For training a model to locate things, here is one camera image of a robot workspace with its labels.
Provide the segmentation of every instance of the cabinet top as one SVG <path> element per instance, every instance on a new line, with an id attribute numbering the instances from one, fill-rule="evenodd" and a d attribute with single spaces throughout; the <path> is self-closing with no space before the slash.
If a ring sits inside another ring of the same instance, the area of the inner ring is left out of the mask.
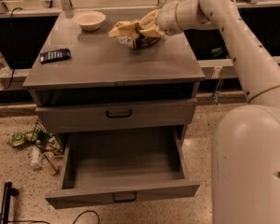
<path id="1" fill-rule="evenodd" d="M 130 49 L 108 36 L 118 21 L 141 19 L 150 10 L 102 9 L 106 20 L 93 32 L 82 31 L 72 21 L 83 10 L 61 13 L 41 52 L 68 48 L 71 59 L 41 64 L 38 56 L 23 87 L 46 90 L 203 80 L 184 34 L 166 35 L 147 49 Z"/>

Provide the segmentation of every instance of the small bowl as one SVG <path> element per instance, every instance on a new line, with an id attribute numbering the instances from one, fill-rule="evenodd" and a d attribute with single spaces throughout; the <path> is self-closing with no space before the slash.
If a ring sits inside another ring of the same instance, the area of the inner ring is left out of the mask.
<path id="1" fill-rule="evenodd" d="M 74 16 L 73 22 L 80 25 L 84 31 L 94 31 L 100 28 L 105 15 L 98 11 L 86 11 Z"/>

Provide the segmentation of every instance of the floor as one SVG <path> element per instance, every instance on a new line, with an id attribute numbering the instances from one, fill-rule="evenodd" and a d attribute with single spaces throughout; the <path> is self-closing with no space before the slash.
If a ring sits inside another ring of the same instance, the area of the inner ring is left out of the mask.
<path id="1" fill-rule="evenodd" d="M 244 96 L 240 92 L 222 93 L 220 105 L 214 105 L 209 94 L 199 95 L 199 105 L 183 145 L 189 177 L 201 182 L 193 198 L 62 210 L 55 210 L 44 199 L 46 193 L 56 190 L 59 177 L 48 175 L 44 170 L 34 171 L 30 167 L 30 147 L 14 148 L 7 145 L 7 140 L 15 132 L 25 133 L 34 129 L 37 121 L 35 105 L 0 105 L 0 209 L 4 183 L 10 181 L 19 195 L 12 198 L 9 220 L 70 224 L 80 213 L 93 210 L 99 215 L 102 224 L 211 224 L 211 149 L 214 131 L 229 110 L 244 104 Z M 86 223 L 97 223 L 96 215 L 87 213 L 76 222 Z"/>

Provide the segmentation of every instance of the food wrapper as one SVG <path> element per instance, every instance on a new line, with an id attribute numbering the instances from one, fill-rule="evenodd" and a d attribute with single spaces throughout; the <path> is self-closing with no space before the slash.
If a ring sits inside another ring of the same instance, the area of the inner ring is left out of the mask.
<path id="1" fill-rule="evenodd" d="M 149 12 L 141 20 L 119 21 L 109 32 L 109 36 L 116 37 L 120 44 L 132 49 L 142 49 L 158 42 L 164 32 L 156 24 L 159 10 Z"/>
<path id="2" fill-rule="evenodd" d="M 7 144 L 11 147 L 19 147 L 26 143 L 25 135 L 21 132 L 16 132 L 12 135 L 11 139 L 8 140 Z"/>
<path id="3" fill-rule="evenodd" d="M 42 138 L 43 131 L 42 130 L 36 130 L 36 131 L 30 131 L 25 133 L 25 140 L 28 142 L 35 143 L 36 140 L 39 140 Z"/>

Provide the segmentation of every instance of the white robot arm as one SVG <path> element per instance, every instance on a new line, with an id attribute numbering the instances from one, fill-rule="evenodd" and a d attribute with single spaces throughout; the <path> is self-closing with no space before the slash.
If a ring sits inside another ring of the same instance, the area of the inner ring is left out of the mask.
<path id="1" fill-rule="evenodd" d="M 164 6 L 168 35 L 220 31 L 250 105 L 218 124 L 213 145 L 214 224 L 280 224 L 280 67 L 242 20 L 235 0 L 187 0 Z"/>

